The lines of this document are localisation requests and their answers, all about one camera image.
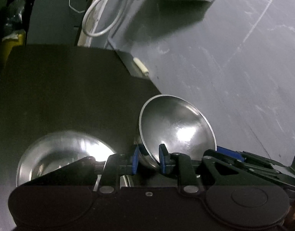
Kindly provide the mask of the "small steel bowl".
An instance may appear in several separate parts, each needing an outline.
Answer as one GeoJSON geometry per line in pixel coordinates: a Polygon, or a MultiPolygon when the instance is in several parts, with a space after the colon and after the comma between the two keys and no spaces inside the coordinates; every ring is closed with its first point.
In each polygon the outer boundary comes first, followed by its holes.
{"type": "Polygon", "coordinates": [[[141,108],[135,143],[142,147],[140,161],[160,169],[158,146],[201,160],[206,150],[217,150],[207,118],[192,104],[173,95],[156,95],[141,108]]]}

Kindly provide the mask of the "steel plate with sticker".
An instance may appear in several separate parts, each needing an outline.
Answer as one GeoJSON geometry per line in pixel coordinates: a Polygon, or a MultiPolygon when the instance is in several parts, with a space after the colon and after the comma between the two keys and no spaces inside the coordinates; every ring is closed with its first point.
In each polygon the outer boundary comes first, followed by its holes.
{"type": "Polygon", "coordinates": [[[75,131],[61,131],[45,135],[35,141],[21,156],[16,173],[16,186],[92,156],[105,162],[115,154],[102,140],[75,131]]]}

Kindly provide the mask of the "yellow bin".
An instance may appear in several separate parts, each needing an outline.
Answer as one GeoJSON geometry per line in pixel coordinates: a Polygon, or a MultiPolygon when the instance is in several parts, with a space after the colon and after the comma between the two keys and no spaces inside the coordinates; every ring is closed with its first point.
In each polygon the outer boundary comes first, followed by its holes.
{"type": "Polygon", "coordinates": [[[15,46],[24,45],[25,34],[25,30],[17,30],[2,39],[2,59],[4,64],[6,64],[10,52],[15,46]]]}

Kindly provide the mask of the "cream handled utensil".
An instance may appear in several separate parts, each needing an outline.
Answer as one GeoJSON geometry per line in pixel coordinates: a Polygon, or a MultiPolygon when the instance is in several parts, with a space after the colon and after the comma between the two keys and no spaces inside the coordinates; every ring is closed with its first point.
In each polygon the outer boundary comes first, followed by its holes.
{"type": "Polygon", "coordinates": [[[140,71],[142,72],[142,74],[146,77],[148,77],[149,75],[149,70],[147,69],[147,67],[143,64],[143,62],[138,59],[137,57],[133,58],[134,63],[137,65],[137,67],[140,69],[140,71]]]}

